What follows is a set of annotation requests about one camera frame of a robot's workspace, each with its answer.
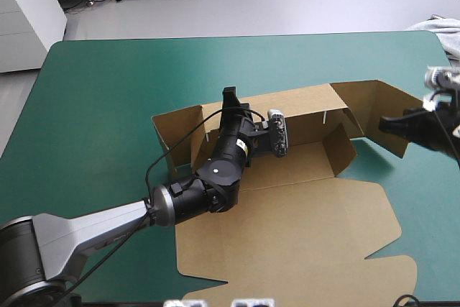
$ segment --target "black cable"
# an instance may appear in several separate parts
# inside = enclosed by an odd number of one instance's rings
[[[414,305],[416,307],[421,307],[422,305],[420,304],[420,301],[414,296],[414,295],[411,295],[411,294],[405,294],[405,295],[401,295],[399,298],[396,299],[395,303],[393,303],[393,307],[400,307],[400,302],[402,300],[404,300],[405,298],[410,298],[411,300],[414,301]]]
[[[75,282],[69,289],[67,289],[57,300],[53,301],[52,303],[49,303],[45,307],[53,307],[56,306],[59,302],[61,302],[62,299],[64,299],[67,295],[72,293],[83,281],[88,278],[94,271],[99,269],[99,267],[107,261],[110,256],[112,256],[113,253],[115,253],[121,246],[123,246],[129,238],[137,231],[139,228],[142,226],[142,224],[145,222],[147,217],[150,215],[149,212],[146,212],[145,215],[137,222],[131,230],[126,233],[126,236],[124,239],[122,239],[114,248],[111,249],[109,253],[103,256],[101,260],[99,260],[85,275],[83,275],[79,280]]]
[[[454,154],[454,158],[457,161],[457,164],[459,165],[459,168],[460,168],[460,156],[459,156],[459,153],[457,152],[457,149],[455,148],[454,143],[452,142],[451,136],[449,136],[449,134],[447,133],[447,130],[444,127],[443,122],[439,118],[439,115],[436,112],[436,110],[434,110],[433,113],[434,113],[436,120],[438,121],[439,127],[442,129],[444,135],[446,136],[448,144],[451,146],[452,153]]]
[[[75,4],[75,5],[71,6],[71,7],[67,7],[67,8],[65,8],[65,9],[63,9],[63,10],[64,10],[64,12],[66,12],[66,11],[69,11],[69,10],[71,10],[71,9],[74,9],[74,8],[76,8],[78,5],[81,5],[84,1],[86,1],[86,0],[80,0],[77,4]]]
[[[150,186],[150,181],[149,181],[149,174],[152,168],[159,162],[161,159],[165,158],[168,154],[171,153],[179,144],[181,144],[184,140],[186,140],[189,136],[194,133],[201,125],[203,125],[205,122],[207,122],[210,118],[213,116],[221,113],[222,111],[236,111],[236,110],[242,110],[242,111],[248,111],[250,113],[256,114],[263,122],[265,121],[265,118],[263,115],[260,113],[257,113],[256,111],[253,111],[252,109],[246,109],[243,107],[227,107],[225,109],[219,109],[218,111],[213,112],[211,115],[207,116],[206,119],[204,119],[202,122],[200,122],[198,125],[196,125],[194,128],[192,128],[189,133],[187,133],[184,137],[180,138],[170,149],[168,149],[163,155],[159,156],[148,168],[147,172],[145,172],[145,184],[147,185],[147,190],[148,193],[150,194],[150,190],[152,189]]]
[[[104,3],[105,1],[108,1],[108,0],[90,0],[92,1],[93,3]]]

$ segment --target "white cabinet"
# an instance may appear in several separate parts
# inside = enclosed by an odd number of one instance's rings
[[[41,68],[66,23],[57,0],[0,0],[0,73]]]

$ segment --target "gray floor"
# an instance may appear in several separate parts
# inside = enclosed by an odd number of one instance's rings
[[[69,14],[66,40],[402,30],[460,0],[123,0]],[[0,154],[37,71],[0,74]]]

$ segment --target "gray cloth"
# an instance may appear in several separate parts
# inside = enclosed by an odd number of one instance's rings
[[[432,19],[406,30],[429,30],[436,33],[453,66],[460,66],[460,21],[452,18]]]

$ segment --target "unfolded cardboard box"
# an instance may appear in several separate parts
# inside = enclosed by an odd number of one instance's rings
[[[378,130],[421,102],[381,81],[323,84],[241,98],[260,113],[286,117],[286,157],[257,157],[244,171],[239,202],[176,226],[178,269],[226,284],[187,294],[210,306],[235,298],[274,298],[288,306],[392,306],[412,293],[417,268],[400,255],[366,259],[401,235],[380,185],[336,178],[355,158],[350,138],[368,137],[402,157],[407,142]],[[189,132],[221,102],[154,116],[162,146]],[[219,116],[167,158],[198,168],[215,145]]]

